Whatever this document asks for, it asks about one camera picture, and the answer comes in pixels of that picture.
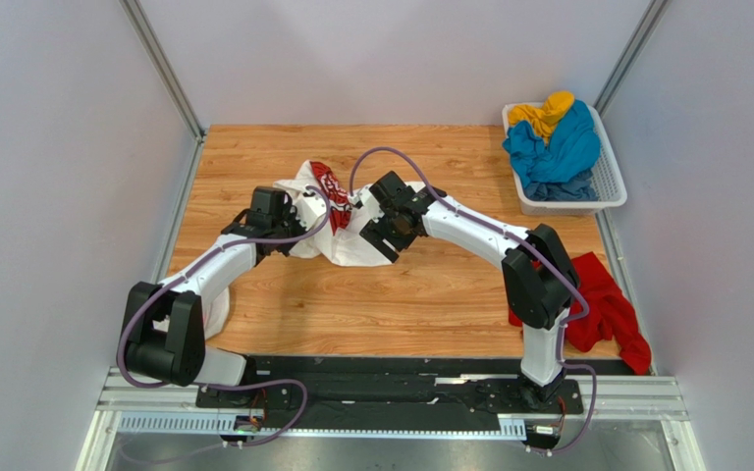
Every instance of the white plastic basket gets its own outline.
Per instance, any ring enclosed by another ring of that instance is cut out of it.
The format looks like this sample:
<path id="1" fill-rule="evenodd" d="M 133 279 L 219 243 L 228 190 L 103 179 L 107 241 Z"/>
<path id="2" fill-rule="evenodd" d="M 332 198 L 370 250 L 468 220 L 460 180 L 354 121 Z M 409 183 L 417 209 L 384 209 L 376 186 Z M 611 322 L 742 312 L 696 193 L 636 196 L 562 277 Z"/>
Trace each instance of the white plastic basket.
<path id="1" fill-rule="evenodd" d="M 508 135 L 508 112 L 516 105 L 531 105 L 536 107 L 543 106 L 542 103 L 513 103 L 505 105 L 502 109 L 502 122 L 505 126 L 505 135 Z M 610 145 L 607 137 L 607 131 L 604 130 L 604 124 L 598 112 L 589 105 L 589 113 L 595 121 L 595 133 L 601 141 L 601 156 L 598 162 L 592 167 L 592 187 L 598 193 L 598 201 L 534 201 L 525 196 L 522 190 L 522 182 L 519 181 L 519 175 L 513 172 L 513 180 L 516 182 L 516 192 L 519 193 L 519 204 L 522 207 L 522 214 L 567 214 L 567 215 L 588 215 L 595 214 L 604 208 L 615 208 L 626 202 L 626 188 L 623 185 L 623 179 L 620 175 L 619 163 L 616 161 L 616 154 Z"/>

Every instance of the white wall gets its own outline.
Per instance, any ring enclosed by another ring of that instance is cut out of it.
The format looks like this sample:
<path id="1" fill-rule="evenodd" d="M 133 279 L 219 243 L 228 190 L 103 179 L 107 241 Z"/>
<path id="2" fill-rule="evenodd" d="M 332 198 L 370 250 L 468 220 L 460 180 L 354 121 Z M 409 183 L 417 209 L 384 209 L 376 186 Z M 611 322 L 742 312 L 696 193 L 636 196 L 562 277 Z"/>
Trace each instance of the white wall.
<path id="1" fill-rule="evenodd" d="M 709 469 L 754 469 L 754 2 L 672 2 L 605 121 L 656 359 Z"/>
<path id="2" fill-rule="evenodd" d="M 204 126 L 491 125 L 561 88 L 592 103 L 648 3 L 142 0 Z"/>
<path id="3" fill-rule="evenodd" d="M 0 1 L 0 470 L 75 466 L 191 151 L 118 2 Z"/>

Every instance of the wooden table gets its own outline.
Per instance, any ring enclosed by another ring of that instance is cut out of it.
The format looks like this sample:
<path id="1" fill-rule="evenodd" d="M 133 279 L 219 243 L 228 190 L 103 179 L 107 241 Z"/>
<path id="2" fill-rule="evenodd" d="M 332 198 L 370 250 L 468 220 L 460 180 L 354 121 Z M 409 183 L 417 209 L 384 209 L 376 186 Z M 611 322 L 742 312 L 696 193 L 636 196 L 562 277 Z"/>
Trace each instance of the wooden table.
<path id="1" fill-rule="evenodd" d="M 190 194 L 171 273 L 207 249 L 247 207 L 252 191 L 291 179 L 305 160 L 330 166 L 344 185 L 365 150 L 406 152 L 432 183 L 462 204 L 504 222 L 554 227 L 571 257 L 605 261 L 592 217 L 528 217 L 519 211 L 501 127 L 251 126 L 211 128 Z M 408 165 L 378 153 L 356 186 L 389 170 L 419 180 Z M 508 324 L 502 274 L 463 249 L 420 238 L 391 266 L 344 268 L 324 257 L 274 255 L 231 286 L 230 320 L 209 344 L 241 353 L 521 356 L 520 329 Z M 617 357 L 613 341 L 583 354 Z"/>

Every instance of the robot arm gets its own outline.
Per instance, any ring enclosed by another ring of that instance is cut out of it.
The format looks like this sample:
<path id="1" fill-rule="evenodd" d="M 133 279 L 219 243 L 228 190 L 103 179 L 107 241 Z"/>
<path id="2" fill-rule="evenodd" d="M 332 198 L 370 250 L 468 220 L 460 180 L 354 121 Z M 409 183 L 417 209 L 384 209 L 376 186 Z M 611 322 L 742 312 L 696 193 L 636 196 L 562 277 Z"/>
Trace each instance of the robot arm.
<path id="1" fill-rule="evenodd" d="M 577 287 L 579 278 L 557 233 L 545 225 L 530 231 L 461 208 L 501 229 L 494 231 L 461 217 L 458 211 L 436 201 L 425 188 L 415 191 L 394 172 L 368 189 L 368 193 L 360 195 L 360 202 L 373 217 L 360 234 L 389 260 L 396 261 L 398 252 L 418 236 L 432 236 L 463 247 L 502 270 L 509 308 L 524 324 L 522 374 L 530 381 L 534 399 L 546 402 L 563 380 L 557 338 L 571 298 L 545 267 L 535 268 L 529 252 L 505 234 L 534 245 Z M 454 198 L 436 191 L 458 208 Z"/>
<path id="2" fill-rule="evenodd" d="M 214 244 L 179 273 L 158 284 L 140 282 L 130 291 L 125 328 L 159 289 L 173 285 L 135 321 L 123 339 L 127 369 L 165 383 L 237 385 L 246 360 L 242 355 L 205 345 L 204 320 L 229 309 L 229 284 L 273 252 L 289 255 L 296 244 L 248 243 L 241 240 L 302 236 L 325 212 L 317 194 L 292 201 L 281 189 L 258 187 L 250 208 L 221 232 Z M 167 332 L 154 321 L 170 319 Z"/>

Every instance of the clothing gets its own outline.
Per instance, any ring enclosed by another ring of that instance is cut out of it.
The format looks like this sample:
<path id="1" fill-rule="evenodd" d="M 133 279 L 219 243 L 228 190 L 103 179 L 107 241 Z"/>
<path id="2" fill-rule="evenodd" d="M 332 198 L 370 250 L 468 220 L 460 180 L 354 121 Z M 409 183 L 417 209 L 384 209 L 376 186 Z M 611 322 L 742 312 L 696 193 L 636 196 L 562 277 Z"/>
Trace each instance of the clothing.
<path id="1" fill-rule="evenodd" d="M 610 340 L 615 336 L 624 363 L 636 375 L 647 374 L 652 353 L 650 345 L 638 332 L 632 304 L 623 297 L 615 280 L 593 252 L 571 262 L 580 277 L 580 293 L 589 303 L 589 314 L 568 324 L 565 339 L 578 350 L 589 351 L 599 340 Z M 574 301 L 569 315 L 580 312 L 583 312 L 582 306 Z M 512 325 L 522 325 L 512 312 L 509 312 L 508 320 Z"/>
<path id="2" fill-rule="evenodd" d="M 597 201 L 592 187 L 592 170 L 584 170 L 566 183 L 534 182 L 525 189 L 525 196 L 534 201 Z"/>
<path id="3" fill-rule="evenodd" d="M 601 155 L 601 141 L 594 128 L 589 108 L 575 100 L 557 125 L 548 147 L 526 121 L 508 129 L 502 147 L 511 155 L 511 166 L 523 188 L 533 182 L 567 183 L 591 169 Z"/>
<path id="4" fill-rule="evenodd" d="M 531 105 L 516 105 L 508 111 L 508 123 L 516 126 L 520 121 L 527 121 L 534 133 L 548 143 L 558 122 L 574 104 L 574 95 L 570 91 L 552 93 L 542 108 Z"/>
<path id="5" fill-rule="evenodd" d="M 415 191 L 423 183 L 407 182 Z M 359 235 L 370 221 L 368 212 L 352 207 L 348 193 L 342 188 L 331 169 L 315 161 L 305 161 L 292 180 L 278 180 L 276 188 L 285 189 L 294 200 L 308 185 L 319 186 L 331 200 L 329 224 L 318 234 L 297 243 L 290 254 L 297 258 L 324 255 L 334 265 L 342 267 L 378 267 L 392 262 Z"/>

